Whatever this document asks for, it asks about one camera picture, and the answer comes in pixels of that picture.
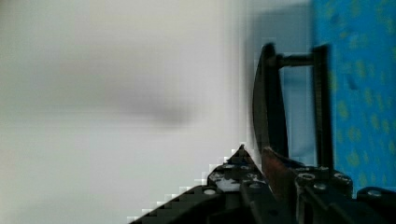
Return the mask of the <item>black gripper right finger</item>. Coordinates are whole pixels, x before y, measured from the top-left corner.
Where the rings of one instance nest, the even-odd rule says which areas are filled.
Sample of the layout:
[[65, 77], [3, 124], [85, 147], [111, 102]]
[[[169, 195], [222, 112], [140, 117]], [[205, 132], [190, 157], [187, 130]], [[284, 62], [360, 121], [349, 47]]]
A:
[[298, 224], [396, 224], [395, 192], [379, 187], [352, 195], [351, 177], [326, 166], [306, 166], [270, 147], [262, 171], [275, 197]]

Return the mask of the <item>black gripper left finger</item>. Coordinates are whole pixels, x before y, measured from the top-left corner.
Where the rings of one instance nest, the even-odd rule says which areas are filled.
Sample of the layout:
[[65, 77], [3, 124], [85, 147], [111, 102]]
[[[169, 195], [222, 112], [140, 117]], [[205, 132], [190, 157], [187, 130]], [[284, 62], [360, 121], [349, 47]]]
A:
[[244, 214], [241, 187], [264, 184], [263, 176], [244, 145], [207, 177], [129, 224], [238, 224]]

